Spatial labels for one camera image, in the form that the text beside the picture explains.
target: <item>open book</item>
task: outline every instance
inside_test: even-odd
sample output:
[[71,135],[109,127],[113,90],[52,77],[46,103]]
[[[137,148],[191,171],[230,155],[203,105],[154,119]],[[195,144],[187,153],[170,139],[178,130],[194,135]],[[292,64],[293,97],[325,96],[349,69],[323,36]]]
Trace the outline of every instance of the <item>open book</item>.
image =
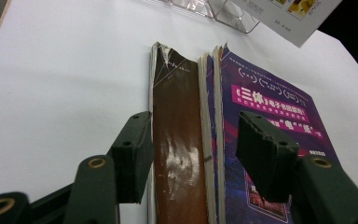
[[227,46],[197,63],[160,43],[151,56],[156,222],[293,223],[290,202],[264,201],[236,157],[239,114],[267,118],[299,156],[338,161],[312,98]]

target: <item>book illustration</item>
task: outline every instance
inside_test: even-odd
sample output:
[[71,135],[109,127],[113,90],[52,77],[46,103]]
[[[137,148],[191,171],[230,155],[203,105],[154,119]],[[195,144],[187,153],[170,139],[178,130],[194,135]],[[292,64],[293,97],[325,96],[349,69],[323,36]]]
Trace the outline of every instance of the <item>book illustration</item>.
[[270,0],[270,1],[277,7],[283,7],[283,5],[286,3],[286,0]]
[[288,218],[286,210],[290,209],[290,207],[284,203],[269,203],[263,200],[258,194],[251,178],[247,174],[245,174],[245,179],[248,194],[248,206],[266,216],[287,223]]
[[198,65],[156,43],[150,110],[157,223],[207,223]]
[[238,122],[241,111],[250,111],[268,119],[273,125],[291,136],[300,146],[299,156],[323,155],[337,161],[337,155],[328,138],[312,98],[299,88],[275,77],[264,69],[246,62],[224,47],[220,57],[221,108],[215,104],[216,130],[222,120],[223,138],[216,138],[217,159],[224,164],[223,181],[219,180],[219,208],[224,210],[226,223],[293,223],[290,204],[262,202],[246,171],[235,153],[237,150]]
[[316,0],[296,0],[287,9],[287,12],[295,16],[299,20],[302,20],[315,3]]

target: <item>white paper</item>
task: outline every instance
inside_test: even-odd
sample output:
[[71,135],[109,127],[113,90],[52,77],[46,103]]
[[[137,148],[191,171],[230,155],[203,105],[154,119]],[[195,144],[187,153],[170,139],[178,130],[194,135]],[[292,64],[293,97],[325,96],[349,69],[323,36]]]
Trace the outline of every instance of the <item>white paper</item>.
[[318,29],[341,0],[232,0],[298,47]]

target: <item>brown book cover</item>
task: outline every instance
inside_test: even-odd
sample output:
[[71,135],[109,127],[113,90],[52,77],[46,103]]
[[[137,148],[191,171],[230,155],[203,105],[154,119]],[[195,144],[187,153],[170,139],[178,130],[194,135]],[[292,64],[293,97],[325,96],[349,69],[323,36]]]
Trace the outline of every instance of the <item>brown book cover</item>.
[[198,64],[159,43],[152,51],[157,223],[207,223]]

